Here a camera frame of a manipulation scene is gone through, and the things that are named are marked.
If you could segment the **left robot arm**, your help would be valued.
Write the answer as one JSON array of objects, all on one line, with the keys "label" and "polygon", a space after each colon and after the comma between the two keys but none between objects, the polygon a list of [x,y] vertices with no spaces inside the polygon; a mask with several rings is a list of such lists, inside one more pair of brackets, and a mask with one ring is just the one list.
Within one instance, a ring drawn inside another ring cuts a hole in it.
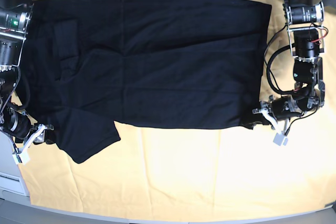
[{"label": "left robot arm", "polygon": [[[275,51],[265,59],[266,78],[273,92],[268,101],[261,101],[245,114],[242,126],[253,129],[255,125],[271,125],[277,134],[286,137],[294,121],[316,113],[325,102],[323,81],[324,39],[329,30],[323,25],[325,14],[323,0],[284,0],[283,10],[289,45]],[[293,79],[295,87],[285,91],[277,86],[271,65],[281,53],[289,50],[294,58]]]}]

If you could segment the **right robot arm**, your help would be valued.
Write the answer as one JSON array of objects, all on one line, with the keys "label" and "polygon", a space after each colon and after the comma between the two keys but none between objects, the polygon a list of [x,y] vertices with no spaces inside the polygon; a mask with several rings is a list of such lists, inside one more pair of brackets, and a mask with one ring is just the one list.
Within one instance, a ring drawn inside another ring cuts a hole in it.
[{"label": "right robot arm", "polygon": [[19,65],[33,6],[32,0],[1,0],[1,132],[12,142],[17,163],[28,162],[28,148],[46,142],[54,129],[32,124],[25,113],[30,89]]}]

